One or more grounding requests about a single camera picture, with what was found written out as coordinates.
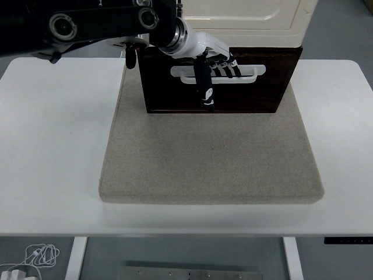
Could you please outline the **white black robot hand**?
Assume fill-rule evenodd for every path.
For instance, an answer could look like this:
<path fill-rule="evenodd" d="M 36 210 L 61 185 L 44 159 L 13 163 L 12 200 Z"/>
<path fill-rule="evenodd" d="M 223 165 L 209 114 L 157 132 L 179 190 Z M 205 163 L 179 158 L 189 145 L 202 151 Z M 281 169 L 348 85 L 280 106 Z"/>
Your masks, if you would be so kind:
<path fill-rule="evenodd" d="M 211 71 L 222 69 L 228 78 L 241 77 L 226 43 L 205 32 L 194 31 L 180 18 L 173 40 L 160 50 L 175 60 L 192 61 L 197 92 L 210 113 L 215 111 Z"/>

